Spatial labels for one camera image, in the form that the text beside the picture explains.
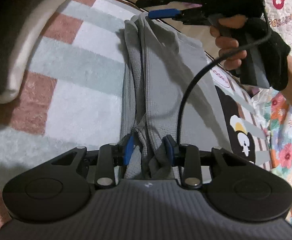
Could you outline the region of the person right hand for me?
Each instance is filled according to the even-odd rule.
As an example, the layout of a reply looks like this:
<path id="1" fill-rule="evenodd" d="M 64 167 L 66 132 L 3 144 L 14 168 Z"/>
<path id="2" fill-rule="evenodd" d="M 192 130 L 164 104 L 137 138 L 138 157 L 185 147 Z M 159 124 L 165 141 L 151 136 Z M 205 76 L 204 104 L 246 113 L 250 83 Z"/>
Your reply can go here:
<path id="1" fill-rule="evenodd" d="M 243 15 L 236 15 L 230 18 L 220 18 L 219 23 L 227 28 L 239 29 L 244 26 L 247 18 Z M 239 42 L 232 37 L 224 37 L 220 34 L 218 28 L 211 26 L 210 28 L 211 35 L 215 38 L 215 44 L 219 50 L 219 56 L 222 56 L 229 51 L 238 48 Z M 247 56 L 247 51 L 239 51 L 237 54 L 229 57 L 223 63 L 226 70 L 235 70 L 241 66 L 242 60 Z"/>

